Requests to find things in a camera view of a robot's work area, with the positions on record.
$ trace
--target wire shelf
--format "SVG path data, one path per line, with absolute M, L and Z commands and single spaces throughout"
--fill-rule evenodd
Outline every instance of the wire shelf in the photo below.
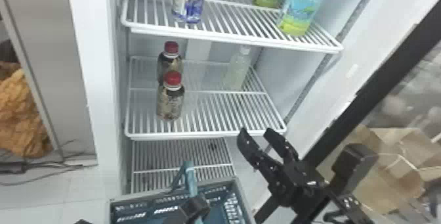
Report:
M 318 24 L 293 37 L 276 25 L 280 10 L 250 5 L 246 0 L 205 0 L 201 22 L 178 23 L 172 0 L 124 0 L 121 22 L 133 33 L 204 39 L 283 49 L 338 53 L 343 46 Z
M 187 160 L 194 162 L 198 181 L 236 174 L 224 139 L 135 141 L 132 153 L 132 193 L 170 187 Z
M 152 58 L 131 59 L 125 134 L 132 140 L 236 136 L 242 127 L 252 135 L 263 135 L 268 127 L 286 132 L 286 125 L 253 69 L 242 91 L 222 90 L 225 87 L 219 83 L 219 76 L 223 76 L 228 63 L 185 60 L 184 87 L 189 90 L 182 114 L 171 122 L 162 120 L 156 115 L 158 82 L 153 62 Z

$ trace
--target glass door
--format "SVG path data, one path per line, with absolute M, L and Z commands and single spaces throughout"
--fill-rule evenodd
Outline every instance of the glass door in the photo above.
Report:
M 386 96 L 377 97 L 381 101 L 373 104 L 375 108 L 370 109 L 367 116 L 363 105 L 369 106 L 375 101 L 371 99 L 375 91 L 366 94 L 364 100 L 355 100 L 359 103 L 350 106 L 351 118 L 336 121 L 340 127 L 350 127 L 343 141 L 336 142 L 325 134 L 306 156 L 306 160 L 313 161 L 314 155 L 320 157 L 326 148 L 332 148 L 326 152 L 324 160 L 316 160 L 318 171 L 330 181 L 334 176 L 331 167 L 346 145 L 360 143 L 377 153 L 377 163 L 354 191 L 363 210 L 375 223 L 438 223 L 441 219 L 441 42 L 433 47 L 419 38 L 423 34 L 431 36 L 432 40 L 440 36 L 436 35 L 438 31 L 428 34 L 428 28 L 426 26 L 425 33 L 421 27 L 416 28 L 392 55 L 395 68 L 385 67 L 390 68 L 389 78 L 394 81 L 394 74 L 397 74 L 394 69 L 409 66 L 406 53 L 415 55 L 414 51 L 428 46 L 430 49 L 422 52 L 423 58 L 410 59 L 418 62 L 417 65 L 405 77 L 401 76 L 401 81 L 394 83 Z M 379 78 L 387 84 L 387 75 L 379 72 L 365 89 L 377 88 L 381 95 L 385 87 Z M 351 120 L 357 118 L 363 120 L 352 125 Z M 338 132 L 342 133 L 336 131 L 335 124 L 328 131 Z

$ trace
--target bottle label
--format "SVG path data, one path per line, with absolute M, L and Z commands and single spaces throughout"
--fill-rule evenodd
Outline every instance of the bottle label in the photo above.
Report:
M 182 74 L 182 69 L 182 59 L 180 56 L 171 58 L 168 56 L 160 55 L 157 61 L 156 68 L 157 82 L 162 83 L 164 75 L 171 70 L 177 71 Z
M 175 95 L 169 95 L 167 88 L 159 86 L 157 93 L 157 114 L 164 120 L 175 120 L 180 117 L 182 105 L 184 103 L 184 95 L 177 91 L 173 91 Z

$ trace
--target floor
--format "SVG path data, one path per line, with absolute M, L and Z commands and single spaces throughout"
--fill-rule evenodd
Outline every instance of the floor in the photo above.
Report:
M 0 176 L 0 182 L 24 181 L 53 171 L 35 169 L 23 176 Z M 100 224 L 104 223 L 105 205 L 97 167 L 70 171 L 25 185 L 0 187 L 2 223 L 74 224 L 84 219 Z

